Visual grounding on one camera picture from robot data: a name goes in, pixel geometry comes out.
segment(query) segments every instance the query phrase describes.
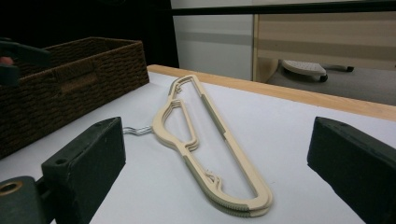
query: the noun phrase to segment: wooden table edge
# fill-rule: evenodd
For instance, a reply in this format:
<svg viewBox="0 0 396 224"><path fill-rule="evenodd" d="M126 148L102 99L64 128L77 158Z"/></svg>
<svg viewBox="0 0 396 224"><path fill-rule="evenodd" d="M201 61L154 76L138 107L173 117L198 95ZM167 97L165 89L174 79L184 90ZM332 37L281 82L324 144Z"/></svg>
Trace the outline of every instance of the wooden table edge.
<svg viewBox="0 0 396 224"><path fill-rule="evenodd" d="M186 75L194 74L198 76L200 81L205 83L229 87L240 91L250 91L258 94L274 96L276 98L291 100L308 105L317 105L363 116L396 121L396 106L393 105L382 105L378 103L355 100L312 91L300 91L265 83L211 75L158 64L149 65L148 71L172 77L184 77Z"/></svg>

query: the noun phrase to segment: white wall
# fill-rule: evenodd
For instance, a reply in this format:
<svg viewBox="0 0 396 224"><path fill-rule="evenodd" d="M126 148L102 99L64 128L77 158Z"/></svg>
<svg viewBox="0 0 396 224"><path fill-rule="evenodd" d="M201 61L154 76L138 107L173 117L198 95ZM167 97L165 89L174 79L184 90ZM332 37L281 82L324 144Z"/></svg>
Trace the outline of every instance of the white wall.
<svg viewBox="0 0 396 224"><path fill-rule="evenodd" d="M345 0L171 0L172 8L233 7ZM253 16L174 17L180 68L252 79Z"/></svg>

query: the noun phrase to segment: white table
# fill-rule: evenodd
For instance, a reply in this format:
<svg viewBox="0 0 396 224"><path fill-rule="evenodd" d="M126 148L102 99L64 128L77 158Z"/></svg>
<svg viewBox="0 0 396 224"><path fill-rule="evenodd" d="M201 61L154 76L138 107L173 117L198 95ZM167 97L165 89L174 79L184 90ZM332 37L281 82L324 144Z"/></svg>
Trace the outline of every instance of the white table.
<svg viewBox="0 0 396 224"><path fill-rule="evenodd" d="M40 165L88 127L121 117L123 126L150 125L165 104L175 77L149 73L150 83L104 105L32 145L0 160L0 180L42 176ZM317 173L306 156L316 116L346 122L396 147L396 122L249 91L203 83L218 111L251 162L274 193L267 215L241 218L209 203L181 157L161 145L154 134L124 135L126 165L91 223L363 223ZM201 164L223 179L225 192L253 197L232 155L203 106L183 87L200 139L194 152ZM188 138L177 109L166 127Z"/></svg>

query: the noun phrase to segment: woven basket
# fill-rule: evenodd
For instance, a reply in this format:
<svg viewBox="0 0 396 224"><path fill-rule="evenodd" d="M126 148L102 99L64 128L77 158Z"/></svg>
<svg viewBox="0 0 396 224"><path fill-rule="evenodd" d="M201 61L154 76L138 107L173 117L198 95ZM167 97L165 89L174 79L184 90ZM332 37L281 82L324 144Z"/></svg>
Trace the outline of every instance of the woven basket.
<svg viewBox="0 0 396 224"><path fill-rule="evenodd" d="M89 37L46 48L51 68L15 62L0 86L0 159L149 83L141 41Z"/></svg>

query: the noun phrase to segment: beige plastic hanger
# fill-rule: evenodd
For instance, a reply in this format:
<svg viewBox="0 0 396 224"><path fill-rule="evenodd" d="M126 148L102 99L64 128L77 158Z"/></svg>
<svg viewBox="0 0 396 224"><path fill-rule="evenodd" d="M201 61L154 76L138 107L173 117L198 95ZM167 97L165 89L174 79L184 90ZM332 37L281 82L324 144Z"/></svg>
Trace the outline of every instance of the beige plastic hanger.
<svg viewBox="0 0 396 224"><path fill-rule="evenodd" d="M193 129L189 114L187 113L186 106L184 106L182 100L176 98L177 93L180 92L180 86L187 82L192 82L194 84L194 87L198 91L198 94L209 112L210 117L215 122L225 143L231 150L235 159L238 161L247 181L255 192L255 198L238 199L224 193L221 190L220 177L206 172L201 164L191 154L192 150L198 148L198 139L196 137L195 130ZM191 133L191 140L189 142L181 142L175 136L166 131L164 127L166 119L176 107L181 107L187 121ZM201 189L218 209L240 217L256 217L267 213L273 202L271 190L265 184L256 168L248 160L248 157L245 155L243 150L237 145L231 132L221 119L217 109L213 106L197 76L190 75L181 77L172 84L166 105L159 110L152 122L152 131L158 137L160 142L167 147L176 149L181 154Z"/></svg>

